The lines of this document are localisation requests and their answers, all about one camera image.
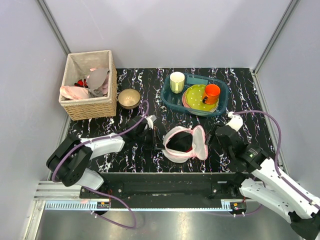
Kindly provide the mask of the white mesh laundry bag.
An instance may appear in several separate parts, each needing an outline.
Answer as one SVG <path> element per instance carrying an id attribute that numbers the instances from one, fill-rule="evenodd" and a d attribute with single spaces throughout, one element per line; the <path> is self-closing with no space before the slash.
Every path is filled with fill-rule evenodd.
<path id="1" fill-rule="evenodd" d="M 176 126 L 163 139 L 163 155 L 173 163 L 182 164 L 189 159 L 205 161 L 208 158 L 206 133 L 201 125 L 194 128 Z"/>

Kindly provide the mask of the black bra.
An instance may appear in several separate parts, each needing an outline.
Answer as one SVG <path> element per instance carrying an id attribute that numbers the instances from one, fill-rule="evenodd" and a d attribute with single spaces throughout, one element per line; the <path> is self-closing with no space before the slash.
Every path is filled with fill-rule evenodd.
<path id="1" fill-rule="evenodd" d="M 178 152 L 190 152 L 193 147 L 193 135 L 186 131 L 175 133 L 167 142 L 166 147 Z"/>

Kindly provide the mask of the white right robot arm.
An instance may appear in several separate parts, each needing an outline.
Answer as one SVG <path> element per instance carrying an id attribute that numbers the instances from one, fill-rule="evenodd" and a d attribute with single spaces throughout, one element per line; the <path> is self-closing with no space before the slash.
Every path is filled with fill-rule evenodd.
<path id="1" fill-rule="evenodd" d="M 216 141 L 235 165 L 222 192 L 257 201 L 285 219 L 301 238 L 315 240 L 320 233 L 319 197 L 279 169 L 261 147 L 241 140 L 238 129 L 224 125 L 214 130 Z"/>

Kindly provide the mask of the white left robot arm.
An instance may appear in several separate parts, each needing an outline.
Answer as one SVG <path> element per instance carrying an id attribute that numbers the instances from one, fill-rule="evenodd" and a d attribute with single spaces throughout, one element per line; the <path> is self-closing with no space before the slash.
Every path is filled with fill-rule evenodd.
<path id="1" fill-rule="evenodd" d="M 127 124 L 129 131 L 111 133 L 97 138 L 68 136 L 52 153 L 46 162 L 52 172 L 52 180 L 62 182 L 65 187 L 79 185 L 90 188 L 97 198 L 108 193 L 104 178 L 96 171 L 88 169 L 91 159 L 110 153 L 121 152 L 125 144 L 153 143 L 153 128 L 157 117 L 135 117 Z"/>

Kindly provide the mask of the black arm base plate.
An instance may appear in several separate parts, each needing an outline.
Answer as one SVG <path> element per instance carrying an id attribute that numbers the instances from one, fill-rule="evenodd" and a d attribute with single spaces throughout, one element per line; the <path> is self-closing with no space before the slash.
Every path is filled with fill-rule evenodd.
<path id="1" fill-rule="evenodd" d="M 118 198 L 131 196 L 193 196 L 242 199 L 240 181 L 244 173 L 103 173 L 105 182 L 94 193 L 82 187 L 81 199 L 98 199 L 104 194 Z"/>

